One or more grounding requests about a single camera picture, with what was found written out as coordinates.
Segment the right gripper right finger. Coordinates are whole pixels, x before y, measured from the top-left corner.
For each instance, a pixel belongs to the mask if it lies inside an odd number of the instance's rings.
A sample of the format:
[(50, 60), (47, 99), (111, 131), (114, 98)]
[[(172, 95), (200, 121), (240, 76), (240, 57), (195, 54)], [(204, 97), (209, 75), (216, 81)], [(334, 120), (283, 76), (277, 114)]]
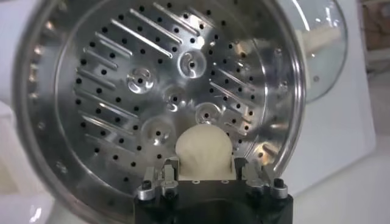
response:
[(233, 157), (236, 179), (243, 180), (249, 192), (256, 196), (271, 196), (277, 200), (288, 198), (288, 187), (278, 177), (271, 165), (263, 165), (258, 160), (248, 161), (242, 157)]

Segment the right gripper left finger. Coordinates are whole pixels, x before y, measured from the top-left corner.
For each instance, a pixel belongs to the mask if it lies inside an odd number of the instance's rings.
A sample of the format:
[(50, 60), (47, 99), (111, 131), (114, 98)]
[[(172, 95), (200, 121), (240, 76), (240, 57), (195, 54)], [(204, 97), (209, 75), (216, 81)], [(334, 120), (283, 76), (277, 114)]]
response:
[(157, 195), (172, 200), (178, 194), (179, 185), (179, 158), (170, 157), (164, 161), (161, 170), (148, 167), (141, 185), (137, 187), (136, 197), (140, 201), (151, 201)]

